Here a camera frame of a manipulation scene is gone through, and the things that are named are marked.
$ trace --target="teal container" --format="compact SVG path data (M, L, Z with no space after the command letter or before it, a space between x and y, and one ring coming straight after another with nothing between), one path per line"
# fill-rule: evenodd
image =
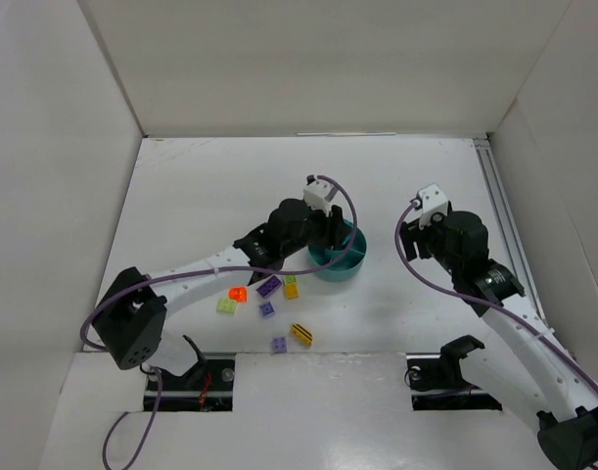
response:
M353 245L346 256L333 266L316 272L316 276L327 282L347 281L359 271L359 268L363 264L364 258L366 257L366 249L366 237L362 231L357 228L355 240L353 241ZM338 257L342 250L327 250L325 248L309 245L307 247L307 252L309 253L309 258L312 264L315 266L322 266L335 257Z

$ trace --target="white table surface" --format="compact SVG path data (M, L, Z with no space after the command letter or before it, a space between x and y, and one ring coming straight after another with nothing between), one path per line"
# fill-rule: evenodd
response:
M254 289L235 316L215 312L220 295L175 315L168 329L190 335L204 352L249 353L238 356L234 411L161 413L133 468L550 469L509 412L413 412L402 382L400 352L435 352L465 334L484 341L491 360L526 373L469 307L420 285L394 249L401 212L418 189L437 182L456 209L483 219L493 257L507 260L471 140L146 139L101 295L130 265L170 269L230 245L282 199L300 197L311 173L337 179L353 198L368 239L364 266L345 284L303 276L298 300L275 294L273 318L259 316ZM305 253L286 266L307 267ZM416 266L449 284L434 261ZM291 340L291 354L262 354L293 322L312 331L310 353ZM78 354L40 470L102 468L103 438L120 412L141 409L143 391L137 370L117 370L105 353ZM115 432L114 468L128 460L147 418L134 413Z
M234 409L160 413L133 470L552 470L509 412L413 411L404 355L239 354ZM106 353L78 353L39 470L102 470L144 376ZM133 412L109 447L128 462L149 417Z
M454 208L477 213L493 257L507 262L477 153L470 139L381 137L145 139L126 196L101 295L124 268L153 272L206 258L267 220L285 198L301 198L305 177L326 174L350 194L368 254L344 284L299 279L300 298L271 299L262 319L257 294L235 316L218 314L217 299L174 315L167 329L187 334L204 352L263 353L274 336L298 322L314 336L312 352L437 351L465 334L493 332L465 304L436 294L408 274L396 255L394 227L420 188L436 182ZM340 204L349 216L344 198ZM432 260L416 267L436 282L449 277ZM306 251L286 266L308 267ZM304 352L290 342L291 352Z

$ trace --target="purple brick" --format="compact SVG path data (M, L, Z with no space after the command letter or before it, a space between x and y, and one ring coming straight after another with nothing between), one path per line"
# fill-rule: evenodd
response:
M282 284L283 283L279 280L277 276L272 276L270 279L268 279L266 282L260 285L257 288L257 291L262 297L268 299L270 296L272 296L273 292L275 292L277 289L281 287Z
M286 345L286 337L280 336L279 338L273 338L272 343L272 351L274 353L287 353L288 352L288 345Z
M272 307L272 304L270 302L266 302L265 304L260 305L259 311L261 311L261 316L263 316L264 318L268 318L269 316L275 314L275 309Z

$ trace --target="white wall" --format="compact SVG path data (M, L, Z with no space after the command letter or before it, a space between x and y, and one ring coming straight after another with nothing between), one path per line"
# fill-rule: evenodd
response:
M492 146L545 312L598 378L598 0L573 0Z
M494 130L569 0L83 0L144 131Z
M37 467L141 140L74 0L0 0L0 470Z

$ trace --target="green lego brick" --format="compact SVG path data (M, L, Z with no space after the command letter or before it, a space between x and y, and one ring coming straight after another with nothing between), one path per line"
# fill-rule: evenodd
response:
M291 284L296 284L296 283L297 283L296 276L283 276L283 285L284 286L289 286Z
M218 299L216 311L220 311L223 313L235 313L237 307L238 301L234 301L232 299Z

